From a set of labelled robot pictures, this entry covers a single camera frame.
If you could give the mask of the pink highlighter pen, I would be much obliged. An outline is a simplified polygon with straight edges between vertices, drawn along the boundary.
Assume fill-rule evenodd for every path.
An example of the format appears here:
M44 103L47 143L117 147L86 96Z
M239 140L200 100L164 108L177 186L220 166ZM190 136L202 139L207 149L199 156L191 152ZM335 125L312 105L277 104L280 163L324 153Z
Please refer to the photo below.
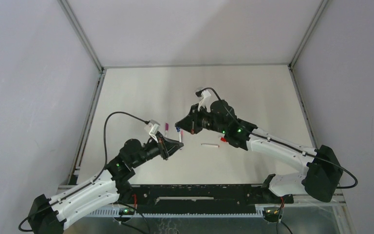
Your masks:
M183 143L183 131L182 130L179 131L179 142L184 144Z

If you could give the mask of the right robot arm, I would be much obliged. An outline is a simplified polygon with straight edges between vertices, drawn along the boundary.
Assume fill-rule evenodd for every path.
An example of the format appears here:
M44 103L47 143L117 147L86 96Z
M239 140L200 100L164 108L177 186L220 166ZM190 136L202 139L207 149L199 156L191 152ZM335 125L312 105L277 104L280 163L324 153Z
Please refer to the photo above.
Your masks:
M257 125L237 118L225 100L213 102L209 110L198 103L192 105L175 127L192 135L203 129L223 134L226 142L235 148L271 156L294 168L296 172L292 174L270 174L264 181L262 197L269 203L295 194L307 194L321 202L330 202L343 175L332 148L321 145L317 149L275 137Z

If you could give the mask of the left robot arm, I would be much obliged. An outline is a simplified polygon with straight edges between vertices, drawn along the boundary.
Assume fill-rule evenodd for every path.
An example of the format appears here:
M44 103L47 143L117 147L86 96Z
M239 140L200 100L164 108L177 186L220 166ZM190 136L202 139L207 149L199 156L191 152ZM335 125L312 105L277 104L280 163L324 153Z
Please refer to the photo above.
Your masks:
M167 160L184 144L157 134L157 140L142 144L127 140L118 155L104 169L69 190L47 198L36 197L26 218L35 234L62 234L75 222L110 203L127 203L133 191L129 179L135 168L161 156Z

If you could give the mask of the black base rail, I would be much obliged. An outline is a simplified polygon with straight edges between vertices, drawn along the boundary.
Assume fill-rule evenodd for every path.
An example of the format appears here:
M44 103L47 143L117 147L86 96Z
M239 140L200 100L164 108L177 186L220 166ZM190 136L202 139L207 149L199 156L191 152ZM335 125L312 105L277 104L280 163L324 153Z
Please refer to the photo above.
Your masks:
M280 206L292 204L292 195L276 196L261 184L151 184L130 185L116 202L135 206L139 211L153 209L180 210L204 206Z

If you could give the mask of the aluminium frame rail left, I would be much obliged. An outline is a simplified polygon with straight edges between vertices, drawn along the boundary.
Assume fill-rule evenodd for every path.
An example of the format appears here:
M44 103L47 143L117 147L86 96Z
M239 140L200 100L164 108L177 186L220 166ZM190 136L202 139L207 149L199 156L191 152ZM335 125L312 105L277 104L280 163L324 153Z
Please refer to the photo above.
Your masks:
M90 68L91 73L87 72L89 75L89 88L86 98L86 104L84 106L87 108L82 130L78 139L78 144L70 169L69 177L66 182L67 185L76 185L78 180L79 169L81 167L81 162L85 150L85 146L88 140L91 124L94 118L95 108L99 99L99 92L102 86L104 78L104 67L101 64L95 49L90 42L87 33L82 26L82 23L78 19L76 10L73 9L70 0L59 0L59 6L61 7L64 15L66 16L72 30L74 31L76 38L80 43L80 47L85 51L85 59L90 62L89 65L84 65L80 70L84 71L85 68Z

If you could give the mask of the aluminium frame rail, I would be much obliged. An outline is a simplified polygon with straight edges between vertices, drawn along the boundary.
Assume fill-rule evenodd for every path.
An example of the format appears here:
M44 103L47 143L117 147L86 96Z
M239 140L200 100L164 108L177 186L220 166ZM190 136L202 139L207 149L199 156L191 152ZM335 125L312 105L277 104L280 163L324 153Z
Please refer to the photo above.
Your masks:
M320 24L322 18L326 14L327 9L332 4L331 0L320 1L312 19L310 20L307 29L305 30L303 37L297 46L297 49L287 65L290 76L292 78L292 83L297 94L298 102L302 111L302 115L305 121L305 125L308 130L310 141L313 146L318 146L318 141L315 136L315 130L312 125L311 111L309 110L309 97L308 88L306 86L307 79L304 77L303 68L300 64L300 60L308 47L312 36L314 35L318 25Z
M89 88L86 98L86 104L84 106L87 108L82 130L78 139L78 144L70 169L69 177L66 182L67 185L76 185L78 180L79 169L81 167L81 162L85 150L85 146L88 140L91 124L94 118L95 108L99 99L99 92L102 86L104 78L104 67L101 64L95 49L90 42L87 33L82 26L82 23L78 19L76 10L73 9L70 0L59 0L59 6L61 7L64 15L66 16L72 30L74 31L76 38L80 43L80 47L85 51L85 59L90 62L89 65L84 65L80 70L84 71L85 68L90 68L91 73L87 72L89 75Z

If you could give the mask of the aluminium frame rail right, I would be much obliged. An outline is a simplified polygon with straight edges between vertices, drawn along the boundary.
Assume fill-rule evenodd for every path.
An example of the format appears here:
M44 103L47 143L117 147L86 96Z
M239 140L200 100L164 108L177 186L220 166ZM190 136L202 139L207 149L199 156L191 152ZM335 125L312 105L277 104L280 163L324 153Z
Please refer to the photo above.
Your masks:
M303 37L297 46L297 49L287 65L290 76L292 78L292 83L297 94L298 102L302 111L302 115L305 121L305 125L308 130L310 141L313 146L318 146L318 141L315 136L315 130L312 125L311 111L309 110L309 97L308 88L306 86L307 79L304 77L303 68L300 64L300 60L308 47L312 36L314 35L318 25L320 24L322 18L326 14L327 9L332 4L331 0L320 1L312 19L310 20L307 29L305 30Z

